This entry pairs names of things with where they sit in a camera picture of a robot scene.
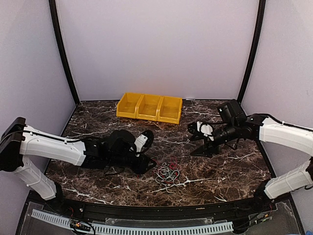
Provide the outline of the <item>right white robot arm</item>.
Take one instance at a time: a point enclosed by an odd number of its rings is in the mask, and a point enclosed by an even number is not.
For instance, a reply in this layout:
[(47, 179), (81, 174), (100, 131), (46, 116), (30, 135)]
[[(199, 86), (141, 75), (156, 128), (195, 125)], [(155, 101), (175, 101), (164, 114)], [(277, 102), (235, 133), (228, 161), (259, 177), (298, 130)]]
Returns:
[[(230, 121), (215, 129), (208, 122), (192, 122), (187, 129), (191, 141), (203, 140), (203, 145), (191, 152), (192, 156), (212, 157), (219, 153), (219, 146), (235, 140), (259, 140), (293, 148), (313, 155), (313, 131), (310, 128), (279, 121), (268, 114), (253, 114), (242, 121)], [(261, 212), (268, 200), (313, 184), (313, 160), (309, 159), (289, 172), (262, 182), (250, 200), (250, 209)]]

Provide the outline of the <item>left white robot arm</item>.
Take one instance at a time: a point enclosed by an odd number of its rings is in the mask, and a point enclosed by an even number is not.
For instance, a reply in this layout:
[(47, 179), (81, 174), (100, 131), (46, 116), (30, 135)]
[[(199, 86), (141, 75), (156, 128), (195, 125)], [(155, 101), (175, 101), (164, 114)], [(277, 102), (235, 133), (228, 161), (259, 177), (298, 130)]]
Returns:
[(137, 138), (127, 130), (114, 130), (103, 138), (70, 139), (41, 132), (18, 117), (0, 139), (0, 169), (17, 175), (28, 187), (58, 213), (66, 213), (69, 203), (63, 198), (61, 186), (47, 178), (30, 160), (39, 156), (59, 160), (85, 169), (105, 169), (108, 166), (129, 168), (145, 174), (156, 166), (146, 156), (154, 140), (146, 130)]

